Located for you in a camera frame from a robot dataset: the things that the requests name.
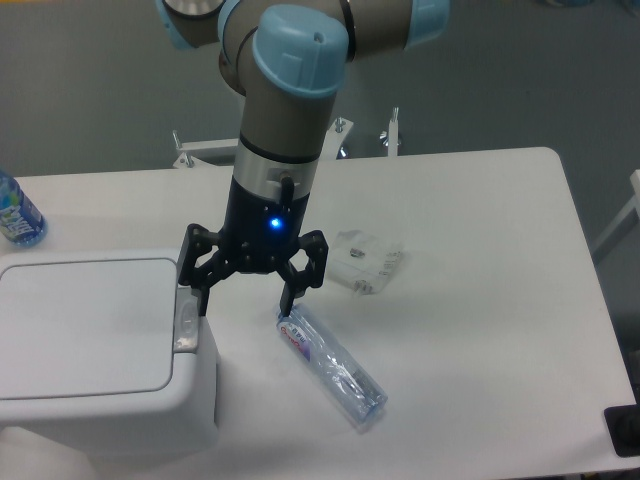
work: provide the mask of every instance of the gray floor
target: gray floor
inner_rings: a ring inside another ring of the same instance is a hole
[[[640,20],[616,0],[452,4],[440,41],[349,67],[335,113],[356,122],[352,153],[381,154],[395,105],[405,154],[551,147],[593,240],[640,168]],[[217,54],[173,50],[151,0],[0,4],[0,164],[16,175],[167,168],[174,128],[183,141],[236,136]],[[600,274],[614,320],[639,324],[637,232]]]

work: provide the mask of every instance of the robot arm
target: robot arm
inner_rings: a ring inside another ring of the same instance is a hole
[[[436,37],[449,0],[156,0],[179,48],[222,44],[221,72],[246,97],[222,229],[187,228],[178,281],[204,315],[209,289],[235,272],[278,272],[289,315],[294,298],[322,286],[322,232],[299,237],[345,64]],[[213,256],[196,267],[197,260]],[[304,250],[298,272],[291,258]]]

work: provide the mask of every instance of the silver metal ring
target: silver metal ring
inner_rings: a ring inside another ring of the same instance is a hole
[[[293,199],[309,195],[318,167],[318,160],[310,163],[280,163],[253,153],[242,142],[238,144],[233,178],[242,188],[254,195],[277,202],[280,200],[280,179],[288,174],[295,185]]]

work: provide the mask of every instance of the blue led light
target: blue led light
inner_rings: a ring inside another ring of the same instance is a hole
[[[273,230],[280,230],[282,228],[282,220],[279,218],[272,218],[269,224]]]

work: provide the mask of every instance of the clear plastic bag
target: clear plastic bag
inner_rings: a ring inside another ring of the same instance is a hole
[[[278,331],[357,425],[376,418],[387,395],[308,308],[278,315]]]
[[[340,232],[329,250],[327,275],[358,295],[382,291],[402,258],[402,244],[360,230]]]

